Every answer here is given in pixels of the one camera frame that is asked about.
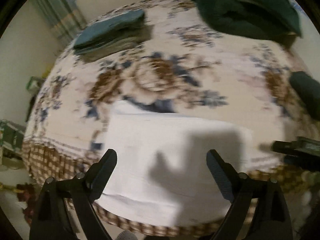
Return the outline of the dark red floor clutter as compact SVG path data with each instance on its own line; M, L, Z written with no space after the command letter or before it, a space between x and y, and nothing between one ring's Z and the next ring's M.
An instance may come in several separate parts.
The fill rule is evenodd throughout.
M27 205L23 208L23 214L25 221L31 226L38 198L36 188L33 184L17 184L16 189L18 201Z

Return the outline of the white pant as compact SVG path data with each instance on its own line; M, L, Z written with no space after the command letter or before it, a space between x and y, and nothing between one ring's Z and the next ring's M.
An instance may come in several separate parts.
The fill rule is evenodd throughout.
M111 107L104 140L118 161L100 207L133 222L193 226L224 217L230 203L206 155L216 150L237 171L249 164L249 129L176 113L152 113L127 101Z

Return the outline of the floral checkered bed sheet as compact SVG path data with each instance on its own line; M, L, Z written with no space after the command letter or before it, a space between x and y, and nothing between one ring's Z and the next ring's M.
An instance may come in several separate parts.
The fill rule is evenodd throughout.
M244 170L254 179L276 178L297 234L310 214L306 172L268 150L274 140L319 138L291 88L293 72L308 71L301 57L272 41L210 29L191 0L144 0L98 17L97 22L142 9L154 26L139 46L84 62L68 45L57 58L33 107L22 158L31 178L71 179L104 152L111 107L127 101L152 113L176 113L249 129L252 144ZM204 236L222 218L193 226L133 222L94 205L98 216L122 229L155 236Z

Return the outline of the dark green rolled cloth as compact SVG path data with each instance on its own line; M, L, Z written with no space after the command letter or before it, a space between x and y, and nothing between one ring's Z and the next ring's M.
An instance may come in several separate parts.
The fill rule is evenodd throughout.
M293 72L289 82L304 103L309 115L319 121L319 82L303 71Z

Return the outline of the grey window curtain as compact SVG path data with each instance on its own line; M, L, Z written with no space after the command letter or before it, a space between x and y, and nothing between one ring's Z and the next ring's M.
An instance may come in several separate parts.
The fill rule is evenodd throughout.
M31 0L60 46L72 42L87 22L75 0Z

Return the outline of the green white floor clutter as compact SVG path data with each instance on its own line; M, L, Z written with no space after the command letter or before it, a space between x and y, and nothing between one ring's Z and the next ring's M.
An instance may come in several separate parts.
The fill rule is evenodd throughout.
M27 83L26 90L31 94L25 121L28 122L36 97L44 83L42 77L32 76ZM5 119L1 120L1 157L17 158L22 149L25 127Z

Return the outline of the folded teal grey clothes stack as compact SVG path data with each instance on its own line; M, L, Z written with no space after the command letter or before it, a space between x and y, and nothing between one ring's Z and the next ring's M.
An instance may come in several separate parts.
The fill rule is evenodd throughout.
M153 28L147 24L144 10L127 11L84 29L74 42L74 54L93 62L150 40Z

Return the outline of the dark green clothes pile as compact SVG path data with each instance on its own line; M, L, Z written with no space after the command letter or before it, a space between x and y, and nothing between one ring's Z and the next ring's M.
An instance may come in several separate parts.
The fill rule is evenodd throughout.
M270 40L289 48L302 36L300 18L289 0L192 0L216 31Z

